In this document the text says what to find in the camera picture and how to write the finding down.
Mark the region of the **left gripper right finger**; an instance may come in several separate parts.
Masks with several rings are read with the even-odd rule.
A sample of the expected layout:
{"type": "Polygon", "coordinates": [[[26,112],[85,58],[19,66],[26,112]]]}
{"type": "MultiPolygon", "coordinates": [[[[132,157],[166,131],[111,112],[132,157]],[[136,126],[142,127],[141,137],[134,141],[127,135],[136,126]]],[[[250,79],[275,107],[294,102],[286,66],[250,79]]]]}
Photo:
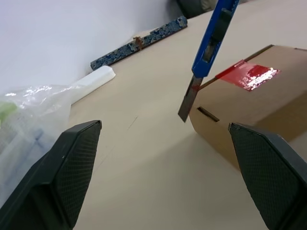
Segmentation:
{"type": "Polygon", "coordinates": [[[270,230],[307,228],[307,163],[278,134],[238,123],[228,131],[247,190],[270,230]]]}

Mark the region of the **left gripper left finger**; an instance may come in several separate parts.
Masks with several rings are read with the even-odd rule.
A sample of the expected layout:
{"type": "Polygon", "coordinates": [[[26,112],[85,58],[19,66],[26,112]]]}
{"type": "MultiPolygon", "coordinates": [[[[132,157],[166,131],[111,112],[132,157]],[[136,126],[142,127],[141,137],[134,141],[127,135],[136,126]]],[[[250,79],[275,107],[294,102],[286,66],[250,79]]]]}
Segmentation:
{"type": "Polygon", "coordinates": [[[2,230],[71,230],[93,174],[100,120],[64,131],[0,209],[2,230]]]}

